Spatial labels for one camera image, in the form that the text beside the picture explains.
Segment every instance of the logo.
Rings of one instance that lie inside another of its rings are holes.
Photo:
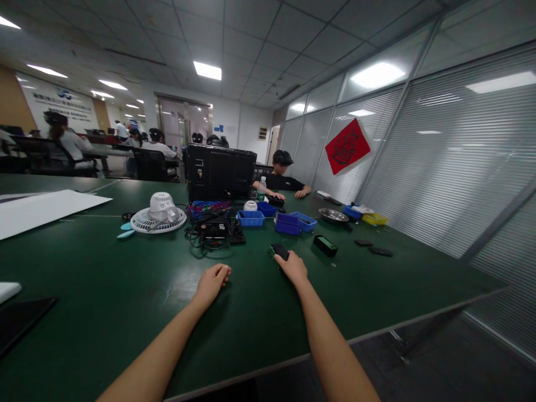
[[[58,88],[58,91],[57,91],[57,94],[60,98],[65,98],[67,100],[71,100],[73,97],[71,96],[71,94],[69,93],[68,90],[66,89],[61,89],[61,88]]]

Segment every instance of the stainless steel bowl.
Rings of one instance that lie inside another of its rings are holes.
[[[328,221],[331,223],[348,222],[348,217],[341,212],[328,209],[328,208],[319,209],[318,212],[320,212],[320,216],[322,216],[322,219],[325,221]]]

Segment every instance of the red diamond sign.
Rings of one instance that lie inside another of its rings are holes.
[[[369,143],[365,139],[357,119],[352,120],[326,145],[326,152],[334,175],[370,152]]]

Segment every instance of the hand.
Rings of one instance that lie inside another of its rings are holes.
[[[225,282],[229,280],[230,274],[231,267],[225,264],[216,264],[206,270],[199,279],[197,291],[192,301],[201,303],[207,309],[218,295],[219,290],[225,286]]]
[[[298,287],[307,282],[307,267],[305,267],[303,260],[294,251],[289,251],[289,259],[287,261],[283,260],[277,254],[275,255],[275,260],[294,286]]]

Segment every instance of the water bottle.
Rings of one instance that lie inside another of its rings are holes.
[[[264,201],[264,195],[266,194],[266,176],[261,177],[261,183],[257,187],[257,202]]]

